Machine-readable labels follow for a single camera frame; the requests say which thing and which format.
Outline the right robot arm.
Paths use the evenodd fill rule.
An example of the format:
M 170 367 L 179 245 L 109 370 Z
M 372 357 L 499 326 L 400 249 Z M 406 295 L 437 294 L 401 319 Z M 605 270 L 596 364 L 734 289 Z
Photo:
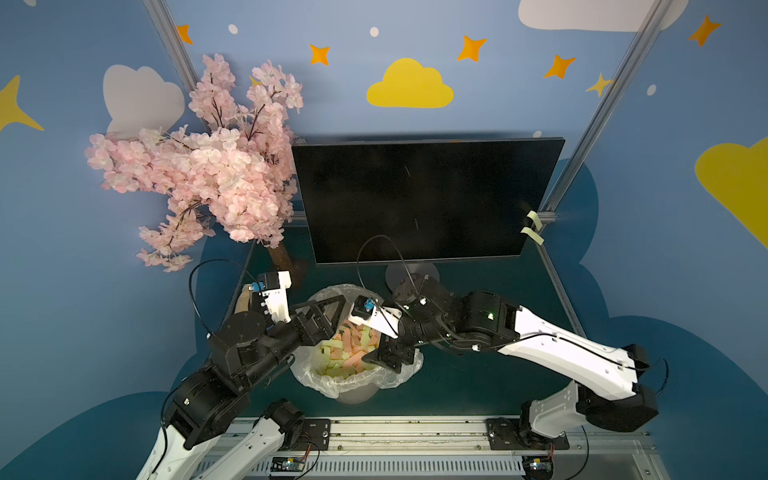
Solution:
M 459 297 L 434 278 L 419 276 L 401 283 L 387 305 L 358 296 L 350 319 L 381 335 L 364 361 L 391 371 L 413 364 L 418 346 L 433 344 L 521 358 L 569 378 L 561 391 L 522 405 L 515 434 L 529 448 L 550 445 L 585 425 L 634 432 L 658 414 L 655 391 L 640 381 L 651 367 L 642 347 L 593 342 L 492 292 Z

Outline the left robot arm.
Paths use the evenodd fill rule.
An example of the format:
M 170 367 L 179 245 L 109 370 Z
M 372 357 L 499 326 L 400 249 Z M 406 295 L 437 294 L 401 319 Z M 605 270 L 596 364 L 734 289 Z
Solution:
M 331 339 L 347 304 L 336 295 L 288 309 L 275 321 L 262 294 L 249 309 L 235 313 L 208 337 L 210 354 L 203 365 L 166 396 L 157 440 L 139 479 L 184 479 L 250 406 L 251 391 L 267 386 L 290 366 L 294 352 Z

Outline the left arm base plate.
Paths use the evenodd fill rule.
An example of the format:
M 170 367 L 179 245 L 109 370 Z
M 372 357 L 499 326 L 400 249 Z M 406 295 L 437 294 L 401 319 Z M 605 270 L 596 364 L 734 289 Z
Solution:
M 305 418 L 301 427 L 294 426 L 286 435 L 280 451 L 306 450 L 327 451 L 330 443 L 332 421 L 328 418 Z

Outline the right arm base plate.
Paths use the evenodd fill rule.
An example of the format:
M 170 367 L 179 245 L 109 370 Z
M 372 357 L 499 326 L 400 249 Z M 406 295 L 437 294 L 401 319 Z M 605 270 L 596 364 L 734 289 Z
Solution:
M 518 418 L 495 417 L 485 420 L 490 448 L 494 451 L 569 450 L 565 434 L 547 438 L 524 428 Z

